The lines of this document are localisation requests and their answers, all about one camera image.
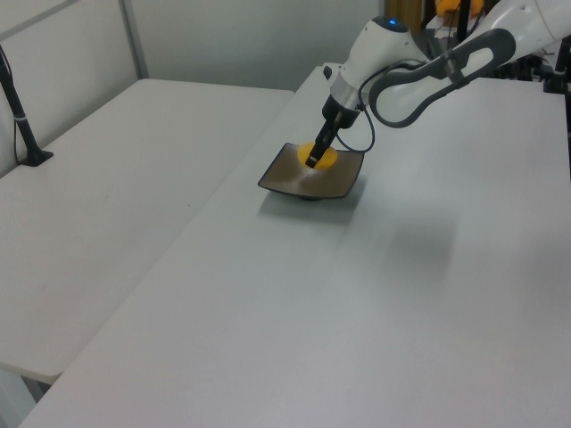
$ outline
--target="yellow part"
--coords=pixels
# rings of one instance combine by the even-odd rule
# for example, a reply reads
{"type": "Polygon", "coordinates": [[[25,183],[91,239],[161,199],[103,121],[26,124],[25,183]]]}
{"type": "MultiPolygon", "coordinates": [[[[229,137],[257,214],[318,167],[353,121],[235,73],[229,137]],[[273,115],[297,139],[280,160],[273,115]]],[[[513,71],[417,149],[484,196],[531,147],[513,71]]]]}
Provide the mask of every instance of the yellow part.
{"type": "MultiPolygon", "coordinates": [[[[310,157],[311,150],[315,143],[306,143],[300,145],[300,148],[297,149],[297,160],[306,168],[309,168],[305,165],[305,162],[310,157]]],[[[315,165],[314,169],[327,169],[333,167],[333,165],[337,162],[337,151],[333,147],[329,147],[323,157],[319,160],[319,162],[315,165]]]]}
{"type": "MultiPolygon", "coordinates": [[[[436,0],[436,14],[443,17],[447,12],[458,12],[459,0],[436,0]]],[[[470,15],[477,16],[484,8],[484,0],[472,0],[470,15]]]]}

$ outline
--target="table surface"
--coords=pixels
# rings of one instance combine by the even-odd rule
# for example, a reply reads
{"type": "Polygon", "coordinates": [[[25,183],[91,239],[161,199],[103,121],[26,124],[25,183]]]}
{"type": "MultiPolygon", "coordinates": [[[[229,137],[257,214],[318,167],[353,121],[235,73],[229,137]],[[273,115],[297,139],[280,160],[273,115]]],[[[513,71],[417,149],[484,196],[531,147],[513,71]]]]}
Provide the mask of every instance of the table surface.
{"type": "Polygon", "coordinates": [[[293,93],[142,80],[0,180],[0,367],[51,383],[293,93]]]}
{"type": "Polygon", "coordinates": [[[344,200],[258,188],[327,94],[316,69],[21,428],[568,427],[563,97],[477,80],[377,124],[344,200]]]}

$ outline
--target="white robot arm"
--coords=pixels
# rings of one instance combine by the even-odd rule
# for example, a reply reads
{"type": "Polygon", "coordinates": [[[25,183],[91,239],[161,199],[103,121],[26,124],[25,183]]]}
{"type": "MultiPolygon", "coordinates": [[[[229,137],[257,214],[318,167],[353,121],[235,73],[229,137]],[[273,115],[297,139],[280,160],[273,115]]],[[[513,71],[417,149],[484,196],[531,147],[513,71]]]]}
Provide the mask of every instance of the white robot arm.
{"type": "Polygon", "coordinates": [[[435,100],[570,35],[570,18],[571,0],[501,0],[468,39],[433,61],[404,25],[375,18],[331,86],[326,123],[306,165],[316,165],[336,131],[352,126],[365,104],[385,125],[407,127],[435,100]]]}

